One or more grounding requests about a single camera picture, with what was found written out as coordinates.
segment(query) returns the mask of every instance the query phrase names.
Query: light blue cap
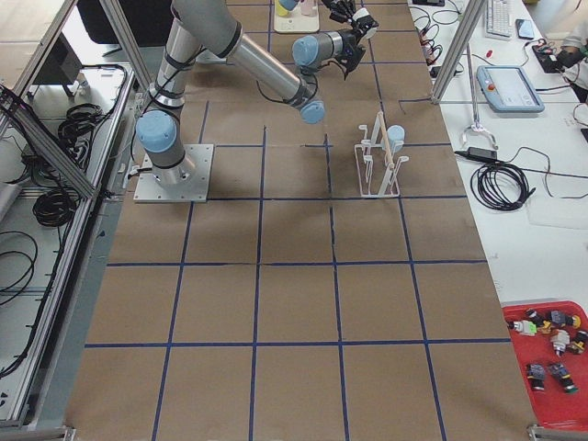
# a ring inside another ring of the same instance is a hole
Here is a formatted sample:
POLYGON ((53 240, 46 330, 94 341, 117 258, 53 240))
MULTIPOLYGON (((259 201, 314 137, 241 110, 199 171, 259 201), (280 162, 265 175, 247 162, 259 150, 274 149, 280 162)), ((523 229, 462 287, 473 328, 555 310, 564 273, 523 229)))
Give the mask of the light blue cap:
POLYGON ((297 39, 292 45, 292 56, 297 66, 313 64, 318 55, 319 41, 311 35, 297 39))
POLYGON ((324 103, 319 99, 311 101, 300 109, 300 115, 307 124, 316 124, 324 118, 324 103))
POLYGON ((291 11, 296 7, 299 0, 278 0, 284 9, 291 11))
POLYGON ((162 153, 174 145, 177 129, 172 117, 152 110, 139 118, 135 131, 147 152, 162 153))
POLYGON ((394 142, 404 142, 404 128, 402 126, 390 126, 388 127, 388 130, 386 130, 386 133, 388 133, 388 141, 390 141, 393 153, 399 152, 402 148, 402 144, 396 144, 394 147, 394 142))

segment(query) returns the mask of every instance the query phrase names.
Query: smartphone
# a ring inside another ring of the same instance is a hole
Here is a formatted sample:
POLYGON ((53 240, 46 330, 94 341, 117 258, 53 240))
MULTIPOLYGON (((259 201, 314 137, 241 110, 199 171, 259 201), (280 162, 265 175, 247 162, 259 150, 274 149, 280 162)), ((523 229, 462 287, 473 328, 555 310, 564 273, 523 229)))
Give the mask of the smartphone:
POLYGON ((516 34, 519 39, 533 40, 535 38, 535 32, 533 31, 533 22, 531 20, 523 20, 518 18, 514 22, 516 27, 516 34))

